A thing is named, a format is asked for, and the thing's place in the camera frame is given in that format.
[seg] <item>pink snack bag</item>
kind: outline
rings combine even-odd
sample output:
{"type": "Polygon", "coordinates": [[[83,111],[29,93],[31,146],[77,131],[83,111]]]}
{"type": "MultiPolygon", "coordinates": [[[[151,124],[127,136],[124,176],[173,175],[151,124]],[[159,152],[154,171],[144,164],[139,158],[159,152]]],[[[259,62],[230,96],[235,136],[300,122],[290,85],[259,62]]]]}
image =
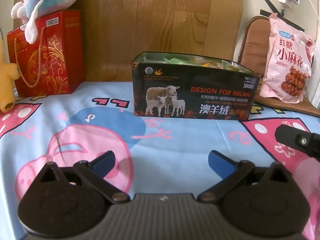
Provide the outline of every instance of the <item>pink snack bag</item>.
{"type": "Polygon", "coordinates": [[[279,19],[276,13],[269,20],[269,51],[260,96],[297,104],[303,100],[306,81],[311,76],[315,43],[304,32],[279,19]]]}

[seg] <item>black strap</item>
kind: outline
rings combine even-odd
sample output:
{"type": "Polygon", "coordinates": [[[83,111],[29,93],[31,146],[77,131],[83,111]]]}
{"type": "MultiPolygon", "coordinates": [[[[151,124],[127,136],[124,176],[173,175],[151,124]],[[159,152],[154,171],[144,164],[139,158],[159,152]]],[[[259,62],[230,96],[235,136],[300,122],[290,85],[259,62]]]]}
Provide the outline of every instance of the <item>black strap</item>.
{"type": "MultiPolygon", "coordinates": [[[[293,28],[297,29],[298,31],[303,31],[304,32],[304,29],[302,29],[299,25],[296,25],[295,23],[293,23],[293,22],[289,21],[288,19],[284,18],[270,0],[265,0],[265,1],[266,1],[267,5],[269,6],[269,8],[271,9],[271,11],[273,13],[277,14],[277,17],[279,19],[283,20],[285,23],[287,23],[288,25],[290,25],[293,28]]],[[[267,12],[267,11],[262,10],[262,9],[260,10],[260,14],[265,16],[265,17],[269,17],[271,15],[270,12],[267,12]]]]}

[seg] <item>blue bed sheet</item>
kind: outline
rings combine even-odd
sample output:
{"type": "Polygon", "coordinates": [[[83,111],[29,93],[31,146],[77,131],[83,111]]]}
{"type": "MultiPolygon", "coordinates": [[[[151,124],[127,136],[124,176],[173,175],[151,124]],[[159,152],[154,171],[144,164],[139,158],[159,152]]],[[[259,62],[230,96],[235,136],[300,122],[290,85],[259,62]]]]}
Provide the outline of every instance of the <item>blue bed sheet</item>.
{"type": "Polygon", "coordinates": [[[257,166],[281,161],[312,206],[304,235],[314,239],[320,196],[319,163],[275,141],[281,124],[320,133],[319,120],[255,104],[248,121],[138,117],[130,82],[84,82],[72,95],[18,98],[0,113],[0,239],[24,235],[17,206],[47,161],[72,166],[108,150],[116,166],[105,179],[128,192],[197,196],[221,181],[210,168],[217,150],[257,166]]]}

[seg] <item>gift bag rope handle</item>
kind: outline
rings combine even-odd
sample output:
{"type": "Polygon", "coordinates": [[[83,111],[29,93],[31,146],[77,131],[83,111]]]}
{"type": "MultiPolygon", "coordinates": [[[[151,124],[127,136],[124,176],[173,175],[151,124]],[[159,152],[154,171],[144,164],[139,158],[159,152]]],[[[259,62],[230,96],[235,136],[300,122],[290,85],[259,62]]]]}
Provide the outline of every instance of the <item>gift bag rope handle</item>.
{"type": "Polygon", "coordinates": [[[28,87],[30,87],[30,88],[34,88],[34,87],[38,84],[38,82],[39,82],[39,80],[40,80],[40,71],[41,71],[41,46],[42,46],[43,32],[44,32],[44,27],[43,27],[42,30],[41,30],[40,42],[39,42],[39,54],[38,54],[38,57],[39,57],[39,61],[38,61],[39,68],[38,68],[37,81],[36,81],[35,84],[32,85],[32,86],[31,86],[31,85],[28,83],[28,81],[24,78],[24,76],[23,76],[23,74],[22,74],[22,72],[21,72],[21,69],[20,69],[20,66],[19,66],[19,63],[18,63],[18,55],[17,55],[17,40],[18,40],[18,39],[17,39],[17,38],[14,39],[14,54],[15,54],[15,56],[16,56],[16,63],[17,63],[17,66],[18,66],[18,71],[19,71],[19,74],[20,74],[22,80],[23,80],[23,81],[25,82],[25,84],[26,84],[28,87]]]}

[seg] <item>red gift bag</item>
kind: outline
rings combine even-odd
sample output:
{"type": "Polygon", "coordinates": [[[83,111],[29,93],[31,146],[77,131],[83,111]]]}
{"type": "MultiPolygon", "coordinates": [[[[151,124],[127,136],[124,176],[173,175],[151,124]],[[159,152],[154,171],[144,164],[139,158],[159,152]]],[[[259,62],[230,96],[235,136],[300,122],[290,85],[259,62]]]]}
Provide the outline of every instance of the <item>red gift bag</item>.
{"type": "Polygon", "coordinates": [[[9,58],[21,78],[19,97],[72,93],[84,80],[81,17],[78,10],[62,10],[36,20],[38,38],[26,42],[20,28],[7,34],[9,58]]]}

